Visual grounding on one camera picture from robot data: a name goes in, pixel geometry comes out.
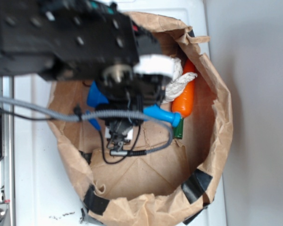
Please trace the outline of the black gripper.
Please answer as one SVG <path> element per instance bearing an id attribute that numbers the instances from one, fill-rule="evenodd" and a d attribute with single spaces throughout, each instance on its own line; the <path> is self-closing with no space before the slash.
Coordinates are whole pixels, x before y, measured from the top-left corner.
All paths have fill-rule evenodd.
<path id="1" fill-rule="evenodd" d="M 165 97 L 166 74 L 158 71 L 138 71 L 126 65 L 111 66 L 103 71 L 96 85 L 107 102 L 96 105 L 97 111 L 108 113 L 116 110 L 144 112 L 144 108 L 158 106 Z M 127 137 L 134 127 L 140 127 L 143 117 L 106 116 L 103 118 L 108 129 L 107 148 L 110 155 L 133 155 L 133 149 L 124 150 Z"/>

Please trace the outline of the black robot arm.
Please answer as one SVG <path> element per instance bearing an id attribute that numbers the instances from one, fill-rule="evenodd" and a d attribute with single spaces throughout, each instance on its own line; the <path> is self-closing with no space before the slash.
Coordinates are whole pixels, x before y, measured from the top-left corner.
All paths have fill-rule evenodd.
<path id="1" fill-rule="evenodd" d="M 47 81 L 93 80 L 108 99 L 95 112 L 39 112 L 62 121 L 104 119 L 111 131 L 111 155 L 148 154 L 125 151 L 125 137 L 145 120 L 161 123 L 143 109 L 161 104 L 173 65 L 151 32 L 115 3 L 0 0 L 0 76 L 31 73 Z"/>

